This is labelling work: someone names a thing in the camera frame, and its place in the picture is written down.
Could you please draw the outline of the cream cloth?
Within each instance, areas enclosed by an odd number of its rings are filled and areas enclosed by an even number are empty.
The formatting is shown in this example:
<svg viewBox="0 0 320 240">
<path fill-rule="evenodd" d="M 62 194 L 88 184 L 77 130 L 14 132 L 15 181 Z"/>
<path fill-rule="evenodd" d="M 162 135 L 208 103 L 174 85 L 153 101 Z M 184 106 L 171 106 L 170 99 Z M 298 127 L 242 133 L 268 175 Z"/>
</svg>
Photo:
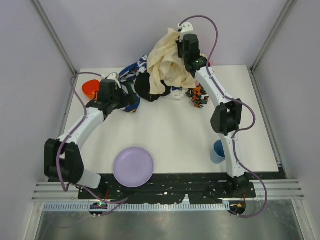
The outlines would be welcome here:
<svg viewBox="0 0 320 240">
<path fill-rule="evenodd" d="M 187 72 L 184 61 L 179 57 L 178 40 L 179 33 L 169 28 L 147 58 L 147 72 L 151 95 L 160 95 L 166 91 L 166 86 L 193 89 L 196 80 Z"/>
</svg>

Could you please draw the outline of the black cloth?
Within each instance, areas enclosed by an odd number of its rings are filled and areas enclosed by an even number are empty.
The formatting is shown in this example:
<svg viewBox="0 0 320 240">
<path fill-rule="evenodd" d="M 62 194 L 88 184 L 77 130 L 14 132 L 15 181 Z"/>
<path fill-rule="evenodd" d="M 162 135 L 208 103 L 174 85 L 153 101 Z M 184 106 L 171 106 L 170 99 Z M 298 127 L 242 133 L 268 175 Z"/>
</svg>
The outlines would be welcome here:
<svg viewBox="0 0 320 240">
<path fill-rule="evenodd" d="M 160 97 L 166 97 L 171 93 L 171 87 L 167 86 L 162 80 L 161 84 L 165 88 L 165 92 L 161 94 L 150 94 L 150 74 L 147 72 L 140 73 L 135 80 L 134 89 L 136 93 L 148 102 L 157 101 Z"/>
</svg>

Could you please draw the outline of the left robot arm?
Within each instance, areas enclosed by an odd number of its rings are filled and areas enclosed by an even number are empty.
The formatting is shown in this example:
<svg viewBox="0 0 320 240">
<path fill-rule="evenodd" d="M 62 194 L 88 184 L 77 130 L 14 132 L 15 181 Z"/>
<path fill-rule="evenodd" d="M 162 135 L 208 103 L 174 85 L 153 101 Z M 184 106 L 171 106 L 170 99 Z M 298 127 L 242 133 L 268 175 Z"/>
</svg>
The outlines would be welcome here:
<svg viewBox="0 0 320 240">
<path fill-rule="evenodd" d="M 102 177 L 85 168 L 81 148 L 93 131 L 115 110 L 133 113 L 140 103 L 131 80 L 105 78 L 84 109 L 83 116 L 58 139 L 48 139 L 44 145 L 44 174 L 49 178 L 87 187 L 99 188 Z"/>
</svg>

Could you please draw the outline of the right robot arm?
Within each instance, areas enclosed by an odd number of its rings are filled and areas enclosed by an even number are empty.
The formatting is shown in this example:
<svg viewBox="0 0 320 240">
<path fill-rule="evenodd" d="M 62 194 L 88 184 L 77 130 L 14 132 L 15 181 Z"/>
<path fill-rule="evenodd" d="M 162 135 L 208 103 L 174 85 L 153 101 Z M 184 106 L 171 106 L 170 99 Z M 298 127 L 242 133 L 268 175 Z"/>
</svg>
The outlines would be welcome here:
<svg viewBox="0 0 320 240">
<path fill-rule="evenodd" d="M 242 194 L 249 186 L 246 170 L 241 166 L 237 136 L 242 118 L 242 101 L 233 99 L 218 81 L 208 60 L 201 56 L 198 36 L 192 33 L 179 36 L 176 41 L 178 56 L 185 69 L 204 88 L 214 105 L 210 124 L 220 137 L 226 161 L 225 188 L 230 195 Z"/>
</svg>

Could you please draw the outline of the blue white patterned cloth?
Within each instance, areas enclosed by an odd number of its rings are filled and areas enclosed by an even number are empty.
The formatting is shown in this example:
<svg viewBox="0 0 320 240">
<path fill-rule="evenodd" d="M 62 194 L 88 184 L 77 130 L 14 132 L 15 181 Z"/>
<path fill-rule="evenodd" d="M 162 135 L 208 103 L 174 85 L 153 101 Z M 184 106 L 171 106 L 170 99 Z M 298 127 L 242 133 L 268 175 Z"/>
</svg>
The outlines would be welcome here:
<svg viewBox="0 0 320 240">
<path fill-rule="evenodd" d="M 140 73 L 145 73 L 147 71 L 147 61 L 148 61 L 148 54 L 143 55 L 138 62 L 133 63 L 132 65 L 124 68 L 119 74 L 119 82 L 120 85 L 122 84 L 133 84 L 135 88 L 135 81 L 137 76 Z M 135 113 L 137 110 L 123 110 L 126 113 Z"/>
</svg>

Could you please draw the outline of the pink cloth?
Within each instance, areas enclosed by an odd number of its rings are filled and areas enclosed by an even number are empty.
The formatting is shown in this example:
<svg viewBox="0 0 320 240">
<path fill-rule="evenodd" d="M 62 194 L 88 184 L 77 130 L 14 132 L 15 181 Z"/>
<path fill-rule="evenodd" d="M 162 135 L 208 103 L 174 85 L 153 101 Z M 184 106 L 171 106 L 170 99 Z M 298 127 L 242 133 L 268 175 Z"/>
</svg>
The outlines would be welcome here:
<svg viewBox="0 0 320 240">
<path fill-rule="evenodd" d="M 201 55 L 202 57 L 205 57 L 205 58 L 208 60 L 210 67 L 212 67 L 212 66 L 215 64 L 215 62 L 212 61 L 212 60 L 209 60 L 209 58 L 208 58 L 205 54 L 201 53 L 200 55 Z"/>
</svg>

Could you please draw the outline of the orange camouflage cloth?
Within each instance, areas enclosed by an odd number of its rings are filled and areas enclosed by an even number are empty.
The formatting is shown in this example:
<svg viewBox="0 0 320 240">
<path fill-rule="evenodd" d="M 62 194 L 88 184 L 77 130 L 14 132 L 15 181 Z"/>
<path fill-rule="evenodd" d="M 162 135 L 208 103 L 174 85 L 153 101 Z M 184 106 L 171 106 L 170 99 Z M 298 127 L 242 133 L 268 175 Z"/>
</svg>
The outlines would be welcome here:
<svg viewBox="0 0 320 240">
<path fill-rule="evenodd" d="M 209 95 L 201 84 L 195 88 L 190 88 L 186 92 L 186 96 L 191 99 L 194 107 L 202 109 L 208 104 Z"/>
</svg>

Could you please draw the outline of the orange bowl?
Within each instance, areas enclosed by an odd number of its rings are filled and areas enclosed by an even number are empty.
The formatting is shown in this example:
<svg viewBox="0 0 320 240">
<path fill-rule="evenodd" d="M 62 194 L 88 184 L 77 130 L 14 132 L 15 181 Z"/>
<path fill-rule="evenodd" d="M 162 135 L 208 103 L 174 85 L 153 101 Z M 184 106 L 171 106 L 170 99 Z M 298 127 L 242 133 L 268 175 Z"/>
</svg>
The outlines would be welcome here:
<svg viewBox="0 0 320 240">
<path fill-rule="evenodd" d="M 90 99 L 94 100 L 97 98 L 97 93 L 100 89 L 100 81 L 97 79 L 92 79 L 85 82 L 82 85 L 82 92 Z"/>
</svg>

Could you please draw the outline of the purple plate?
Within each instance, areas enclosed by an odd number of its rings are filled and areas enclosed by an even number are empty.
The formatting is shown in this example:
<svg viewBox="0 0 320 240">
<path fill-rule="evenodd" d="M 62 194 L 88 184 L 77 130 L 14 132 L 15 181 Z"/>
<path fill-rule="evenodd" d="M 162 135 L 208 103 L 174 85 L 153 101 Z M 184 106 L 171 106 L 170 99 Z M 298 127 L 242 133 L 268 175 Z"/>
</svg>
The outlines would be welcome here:
<svg viewBox="0 0 320 240">
<path fill-rule="evenodd" d="M 113 162 L 113 175 L 123 186 L 137 188 L 146 184 L 154 173 L 154 160 L 142 147 L 121 151 Z"/>
</svg>

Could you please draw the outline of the blue cup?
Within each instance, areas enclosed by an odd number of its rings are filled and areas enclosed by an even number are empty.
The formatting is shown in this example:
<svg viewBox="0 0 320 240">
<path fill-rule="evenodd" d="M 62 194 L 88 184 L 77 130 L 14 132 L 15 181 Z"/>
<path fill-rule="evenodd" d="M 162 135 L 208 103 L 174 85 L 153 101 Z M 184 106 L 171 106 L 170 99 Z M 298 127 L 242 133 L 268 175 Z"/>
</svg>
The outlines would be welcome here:
<svg viewBox="0 0 320 240">
<path fill-rule="evenodd" d="M 214 164 L 220 164 L 226 159 L 221 140 L 217 140 L 214 143 L 210 153 L 210 159 Z"/>
</svg>

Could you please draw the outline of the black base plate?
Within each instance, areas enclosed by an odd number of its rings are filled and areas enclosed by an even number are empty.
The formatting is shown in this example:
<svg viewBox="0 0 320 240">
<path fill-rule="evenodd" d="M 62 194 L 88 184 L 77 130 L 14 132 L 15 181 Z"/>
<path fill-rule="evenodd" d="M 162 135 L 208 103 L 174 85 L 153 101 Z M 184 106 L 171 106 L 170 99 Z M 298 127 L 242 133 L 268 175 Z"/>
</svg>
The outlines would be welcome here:
<svg viewBox="0 0 320 240">
<path fill-rule="evenodd" d="M 121 185 L 113 174 L 103 174 L 102 184 L 90 189 L 101 199 L 117 202 L 127 199 L 126 204 L 181 204 L 188 197 L 191 204 L 215 204 L 221 199 L 255 198 L 254 184 L 238 185 L 232 189 L 225 173 L 154 173 L 140 187 Z"/>
</svg>

